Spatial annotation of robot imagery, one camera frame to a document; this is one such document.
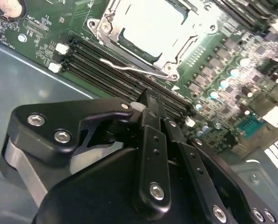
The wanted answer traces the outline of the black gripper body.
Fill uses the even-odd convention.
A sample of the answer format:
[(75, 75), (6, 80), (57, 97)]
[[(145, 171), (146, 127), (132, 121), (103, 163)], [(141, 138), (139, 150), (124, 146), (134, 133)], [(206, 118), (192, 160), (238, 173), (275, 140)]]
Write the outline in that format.
[[(146, 224), (134, 208), (135, 157), (123, 149), (55, 185), (42, 201), (35, 224)], [(160, 224), (205, 224), (182, 169), (169, 164), (171, 208)]]

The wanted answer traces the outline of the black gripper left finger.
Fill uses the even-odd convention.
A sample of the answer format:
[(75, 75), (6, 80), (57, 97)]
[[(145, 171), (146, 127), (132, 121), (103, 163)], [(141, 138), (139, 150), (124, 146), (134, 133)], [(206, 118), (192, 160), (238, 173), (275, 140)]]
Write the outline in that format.
[(7, 181), (26, 189), (39, 208), (61, 181), (115, 152), (133, 149), (135, 210), (166, 214), (171, 208), (171, 184), (157, 102), (162, 100), (144, 91), (131, 103), (98, 98), (16, 107), (0, 171)]

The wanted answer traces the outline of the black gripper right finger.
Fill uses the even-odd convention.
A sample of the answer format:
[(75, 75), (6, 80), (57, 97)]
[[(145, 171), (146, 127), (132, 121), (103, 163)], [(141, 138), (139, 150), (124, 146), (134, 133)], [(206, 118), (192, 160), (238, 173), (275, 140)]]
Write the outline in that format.
[(203, 140), (186, 139), (180, 127), (156, 103), (172, 154), (185, 172), (196, 197), (197, 220), (205, 224), (278, 224), (273, 209)]

